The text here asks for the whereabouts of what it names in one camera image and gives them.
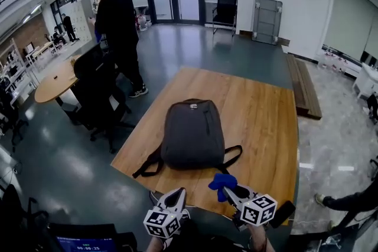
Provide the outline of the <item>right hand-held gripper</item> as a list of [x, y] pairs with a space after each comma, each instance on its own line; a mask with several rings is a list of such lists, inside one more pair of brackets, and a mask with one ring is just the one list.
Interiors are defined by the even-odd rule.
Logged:
[[278, 203], [268, 194], [258, 196], [251, 187], [244, 185], [237, 185], [233, 189], [224, 187], [223, 193], [236, 209], [233, 222], [239, 231], [243, 231], [248, 225], [264, 225], [275, 216]]

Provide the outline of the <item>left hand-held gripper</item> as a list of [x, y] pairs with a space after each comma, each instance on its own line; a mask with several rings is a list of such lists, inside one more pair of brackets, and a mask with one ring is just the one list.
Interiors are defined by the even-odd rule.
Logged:
[[161, 240], [163, 248], [169, 247], [173, 239], [180, 235], [183, 224], [190, 219], [190, 213], [185, 209], [186, 197], [184, 187], [174, 189], [162, 195], [157, 206], [149, 210], [144, 218], [147, 233]]

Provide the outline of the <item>blue cloth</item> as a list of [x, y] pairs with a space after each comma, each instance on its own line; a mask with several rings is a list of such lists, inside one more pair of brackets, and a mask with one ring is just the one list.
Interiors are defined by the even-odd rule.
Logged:
[[216, 173], [208, 187], [213, 191], [217, 191], [218, 202], [226, 202], [227, 197], [223, 192], [223, 188], [235, 189], [237, 185], [237, 179], [233, 175]]

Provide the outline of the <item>grey backpack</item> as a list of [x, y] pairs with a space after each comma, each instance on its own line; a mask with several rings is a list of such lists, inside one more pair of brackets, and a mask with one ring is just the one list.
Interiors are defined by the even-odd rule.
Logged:
[[187, 99], [170, 106], [161, 144], [132, 174], [150, 177], [164, 165], [178, 171], [227, 168], [242, 155], [241, 145], [225, 147], [218, 108], [212, 100]]

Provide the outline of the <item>person's left forearm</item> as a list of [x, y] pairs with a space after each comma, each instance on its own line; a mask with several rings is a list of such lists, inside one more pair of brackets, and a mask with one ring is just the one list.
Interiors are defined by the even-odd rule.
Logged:
[[163, 252], [164, 250], [164, 242], [158, 237], [152, 237], [146, 252]]

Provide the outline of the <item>person's right forearm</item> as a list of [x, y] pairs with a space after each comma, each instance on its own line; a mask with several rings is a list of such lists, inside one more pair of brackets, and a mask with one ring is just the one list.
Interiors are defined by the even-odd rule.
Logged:
[[268, 242], [265, 229], [262, 226], [256, 227], [254, 225], [249, 225], [248, 229], [250, 231], [251, 250], [254, 252], [266, 252]]

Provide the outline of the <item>black power bank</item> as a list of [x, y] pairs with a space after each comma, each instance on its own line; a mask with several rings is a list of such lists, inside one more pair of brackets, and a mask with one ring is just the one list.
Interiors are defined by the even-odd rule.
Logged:
[[285, 201], [275, 213], [270, 222], [272, 228], [280, 227], [295, 212], [295, 205], [291, 201]]

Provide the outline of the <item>person's black pink shirt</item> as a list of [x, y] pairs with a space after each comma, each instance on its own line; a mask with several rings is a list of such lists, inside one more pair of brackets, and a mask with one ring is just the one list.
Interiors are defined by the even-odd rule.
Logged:
[[191, 220], [183, 223], [170, 248], [171, 252], [252, 252], [226, 237], [202, 234]]

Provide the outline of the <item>black tablet blue screen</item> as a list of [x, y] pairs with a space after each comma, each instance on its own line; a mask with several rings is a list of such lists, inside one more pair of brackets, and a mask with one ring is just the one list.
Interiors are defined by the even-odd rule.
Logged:
[[118, 252], [111, 238], [56, 237], [63, 252]]

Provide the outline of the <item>black mesh office chair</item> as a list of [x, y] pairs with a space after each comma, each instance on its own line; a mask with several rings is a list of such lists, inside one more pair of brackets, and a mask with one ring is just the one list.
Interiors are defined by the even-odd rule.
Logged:
[[75, 62], [74, 75], [77, 83], [115, 84], [116, 68], [113, 53], [104, 51], [97, 44], [85, 54], [82, 54]]
[[80, 104], [76, 114], [79, 122], [94, 131], [90, 140], [95, 141], [96, 135], [104, 133], [109, 142], [109, 152], [115, 153], [113, 147], [114, 131], [116, 127], [133, 129], [133, 124], [124, 122], [122, 119], [130, 108], [126, 105], [125, 96], [115, 84], [77, 83], [71, 87], [75, 98]]

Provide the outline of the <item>dark wooden plank platform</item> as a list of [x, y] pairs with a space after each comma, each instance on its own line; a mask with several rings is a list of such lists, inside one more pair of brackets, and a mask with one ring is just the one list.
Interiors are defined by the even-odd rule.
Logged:
[[297, 115], [320, 120], [322, 112], [306, 64], [289, 53], [286, 54], [286, 61], [292, 80]]

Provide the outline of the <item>group of clear water bottles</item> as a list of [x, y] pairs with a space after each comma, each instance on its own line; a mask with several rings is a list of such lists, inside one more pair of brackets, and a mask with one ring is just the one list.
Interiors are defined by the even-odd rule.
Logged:
[[361, 63], [333, 49], [322, 50], [318, 57], [318, 65], [332, 71], [357, 77], [361, 71]]

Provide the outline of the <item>round wooden table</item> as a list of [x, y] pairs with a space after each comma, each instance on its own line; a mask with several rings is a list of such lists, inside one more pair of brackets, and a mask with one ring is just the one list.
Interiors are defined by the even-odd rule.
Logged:
[[76, 84], [78, 78], [73, 66], [80, 57], [75, 55], [63, 61], [42, 79], [35, 90], [34, 99], [37, 103], [53, 101]]

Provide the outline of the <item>grey folded table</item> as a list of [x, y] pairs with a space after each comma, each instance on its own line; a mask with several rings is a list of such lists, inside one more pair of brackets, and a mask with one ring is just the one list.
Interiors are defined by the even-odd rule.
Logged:
[[277, 45], [282, 15], [281, 1], [255, 0], [252, 40]]

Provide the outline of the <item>black visitor chair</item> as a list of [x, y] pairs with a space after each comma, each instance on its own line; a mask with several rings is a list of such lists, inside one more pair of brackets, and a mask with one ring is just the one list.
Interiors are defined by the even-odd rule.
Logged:
[[217, 0], [216, 7], [212, 10], [212, 30], [216, 33], [215, 24], [232, 27], [232, 37], [236, 32], [237, 0]]

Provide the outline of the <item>white metal shelf rack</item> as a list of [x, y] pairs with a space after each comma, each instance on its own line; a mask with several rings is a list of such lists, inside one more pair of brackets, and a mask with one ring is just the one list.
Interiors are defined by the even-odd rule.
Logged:
[[37, 79], [21, 57], [21, 53], [12, 38], [9, 46], [0, 53], [0, 84], [11, 94], [11, 105], [23, 103], [37, 88]]

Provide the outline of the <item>white locker cabinet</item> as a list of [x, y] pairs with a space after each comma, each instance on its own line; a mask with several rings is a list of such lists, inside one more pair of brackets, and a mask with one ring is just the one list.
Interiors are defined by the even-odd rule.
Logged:
[[91, 0], [81, 0], [72, 4], [70, 18], [76, 32], [76, 36], [83, 42], [93, 39], [94, 29], [89, 24], [89, 17], [93, 17]]

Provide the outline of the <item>white roller blind window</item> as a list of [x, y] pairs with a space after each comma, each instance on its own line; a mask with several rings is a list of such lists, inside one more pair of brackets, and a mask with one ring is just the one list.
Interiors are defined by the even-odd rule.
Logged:
[[378, 7], [369, 0], [333, 0], [324, 44], [359, 60], [378, 60]]

